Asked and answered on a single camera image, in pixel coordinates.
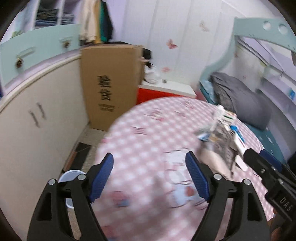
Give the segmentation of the left human hand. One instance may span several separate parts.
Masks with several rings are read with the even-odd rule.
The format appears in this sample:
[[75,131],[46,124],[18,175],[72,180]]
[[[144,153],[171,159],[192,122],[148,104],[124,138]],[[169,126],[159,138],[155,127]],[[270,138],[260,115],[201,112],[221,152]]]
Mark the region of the left human hand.
[[273,218],[268,221],[270,240],[295,240],[295,211],[291,214],[291,220],[273,209]]

